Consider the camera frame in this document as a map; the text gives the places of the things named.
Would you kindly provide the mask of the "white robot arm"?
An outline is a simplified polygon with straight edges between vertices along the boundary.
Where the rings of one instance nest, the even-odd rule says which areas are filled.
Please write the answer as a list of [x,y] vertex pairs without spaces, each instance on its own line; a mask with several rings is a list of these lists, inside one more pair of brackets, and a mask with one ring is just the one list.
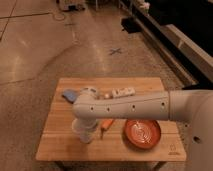
[[90,140],[98,119],[170,120],[188,123],[185,171],[213,171],[213,90],[176,90],[113,99],[99,99],[84,89],[73,104],[72,128]]

